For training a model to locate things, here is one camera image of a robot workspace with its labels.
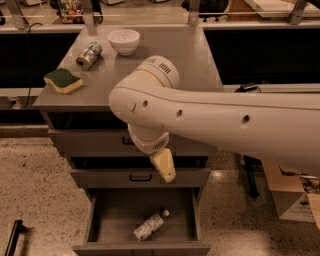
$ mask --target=can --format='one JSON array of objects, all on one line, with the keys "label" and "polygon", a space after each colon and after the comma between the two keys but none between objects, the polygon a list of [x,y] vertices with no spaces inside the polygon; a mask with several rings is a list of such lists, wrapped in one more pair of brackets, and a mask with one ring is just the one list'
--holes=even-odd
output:
[{"label": "can", "polygon": [[91,42],[86,49],[84,49],[76,62],[81,70],[89,70],[93,64],[98,60],[102,52],[102,47],[97,42]]}]

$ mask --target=ceramic bowl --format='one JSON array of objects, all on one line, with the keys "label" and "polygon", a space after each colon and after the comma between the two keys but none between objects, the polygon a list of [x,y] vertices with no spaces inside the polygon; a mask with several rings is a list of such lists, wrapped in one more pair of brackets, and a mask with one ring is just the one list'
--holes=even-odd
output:
[{"label": "ceramic bowl", "polygon": [[139,32],[132,29],[120,29],[111,32],[108,40],[119,54],[127,56],[132,54],[140,42]]}]

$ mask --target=terrazzo floor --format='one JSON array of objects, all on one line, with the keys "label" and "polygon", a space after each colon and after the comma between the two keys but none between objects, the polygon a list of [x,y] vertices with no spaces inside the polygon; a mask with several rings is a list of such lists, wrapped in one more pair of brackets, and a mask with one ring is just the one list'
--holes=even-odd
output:
[{"label": "terrazzo floor", "polygon": [[[0,255],[14,220],[27,227],[15,256],[75,256],[83,243],[90,202],[52,142],[42,137],[0,138]],[[317,256],[314,223],[279,220],[263,170],[255,170],[260,196],[248,195],[239,156],[218,150],[200,202],[201,234],[208,256]]]}]

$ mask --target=yellow sponge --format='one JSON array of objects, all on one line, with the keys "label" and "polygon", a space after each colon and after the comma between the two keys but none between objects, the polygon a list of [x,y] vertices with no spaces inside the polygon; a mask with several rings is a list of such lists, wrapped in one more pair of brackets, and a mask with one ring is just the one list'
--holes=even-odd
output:
[{"label": "yellow sponge", "polygon": [[83,85],[80,77],[76,77],[65,68],[58,68],[44,76],[44,81],[51,84],[63,94],[68,94]]}]

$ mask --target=metal cabinet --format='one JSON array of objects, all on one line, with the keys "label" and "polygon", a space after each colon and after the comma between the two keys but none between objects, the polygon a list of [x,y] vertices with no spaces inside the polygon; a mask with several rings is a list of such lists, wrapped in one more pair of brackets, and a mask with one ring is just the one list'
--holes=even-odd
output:
[{"label": "metal cabinet", "polygon": [[[206,255],[210,245],[201,242],[198,205],[216,148],[170,135],[176,178],[166,183],[149,156],[133,145],[127,125],[110,111],[108,95],[151,55],[174,60],[181,89],[212,90],[221,81],[202,28],[131,28],[140,32],[141,43],[129,57],[118,56],[105,40],[116,27],[81,31],[60,67],[81,76],[84,86],[60,95],[47,85],[34,103],[54,146],[70,163],[70,175],[91,200],[84,243],[73,250],[90,256]],[[91,41],[102,45],[101,59],[89,71],[80,71],[72,60]],[[181,45],[190,47],[185,51]],[[166,225],[147,241],[138,241],[135,227],[162,208],[171,213]]]}]

